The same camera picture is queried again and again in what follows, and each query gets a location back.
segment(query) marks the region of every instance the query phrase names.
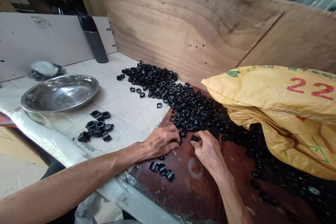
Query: finger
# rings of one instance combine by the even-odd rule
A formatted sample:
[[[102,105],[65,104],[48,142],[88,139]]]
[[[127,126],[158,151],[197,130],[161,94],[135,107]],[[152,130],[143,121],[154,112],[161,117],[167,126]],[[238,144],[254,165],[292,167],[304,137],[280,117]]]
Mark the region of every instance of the finger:
[[[207,135],[204,133],[204,131],[197,131],[195,134],[194,134],[195,137],[197,138],[204,138],[206,137]]]
[[[166,129],[167,131],[171,131],[171,132],[178,131],[178,129],[176,128],[174,124],[164,127],[164,129]]]
[[[191,145],[194,147],[194,149],[200,148],[200,144],[198,142],[195,142],[193,140],[190,141]]]
[[[180,143],[180,135],[178,131],[174,131],[174,132],[166,132],[165,133],[165,137],[166,137],[166,142],[169,143],[172,140],[175,140],[176,142]]]
[[[204,131],[204,134],[208,135],[209,137],[212,137],[212,136],[213,136],[213,135],[210,133],[210,131],[208,131],[208,130],[205,130],[205,131]]]
[[[170,150],[173,150],[175,148],[179,148],[180,147],[180,145],[178,143],[176,143],[176,142],[171,142],[168,145],[169,145]]]

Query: stainless steel bowl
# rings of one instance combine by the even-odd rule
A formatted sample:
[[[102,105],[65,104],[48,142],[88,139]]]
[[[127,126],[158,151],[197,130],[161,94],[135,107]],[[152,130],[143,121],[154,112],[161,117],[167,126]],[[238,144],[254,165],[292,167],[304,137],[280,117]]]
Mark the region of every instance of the stainless steel bowl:
[[[89,102],[99,89],[99,82],[87,75],[63,75],[41,82],[21,98],[21,105],[31,112],[60,112]]]

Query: wooden board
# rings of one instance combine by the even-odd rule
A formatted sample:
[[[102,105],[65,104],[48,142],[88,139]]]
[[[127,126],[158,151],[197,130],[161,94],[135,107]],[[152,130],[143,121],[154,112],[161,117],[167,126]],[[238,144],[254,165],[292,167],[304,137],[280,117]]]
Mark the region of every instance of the wooden board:
[[[281,11],[244,0],[104,0],[118,50],[200,81],[231,70]]]

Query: yellow woven sack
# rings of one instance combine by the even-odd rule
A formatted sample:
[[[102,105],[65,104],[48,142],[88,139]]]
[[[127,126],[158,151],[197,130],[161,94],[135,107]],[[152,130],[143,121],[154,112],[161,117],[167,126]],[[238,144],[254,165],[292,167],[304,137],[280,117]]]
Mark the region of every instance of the yellow woven sack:
[[[262,124],[276,158],[328,180],[336,180],[335,82],[328,72],[267,65],[202,80],[236,124]]]

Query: person's right hand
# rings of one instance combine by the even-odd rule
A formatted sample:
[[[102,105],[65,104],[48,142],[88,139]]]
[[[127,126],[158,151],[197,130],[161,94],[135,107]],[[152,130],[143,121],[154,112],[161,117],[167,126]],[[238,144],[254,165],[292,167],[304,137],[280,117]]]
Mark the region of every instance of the person's right hand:
[[[218,140],[208,130],[198,131],[194,135],[200,140],[190,143],[195,148],[196,156],[210,174],[215,177],[219,171],[227,170]]]

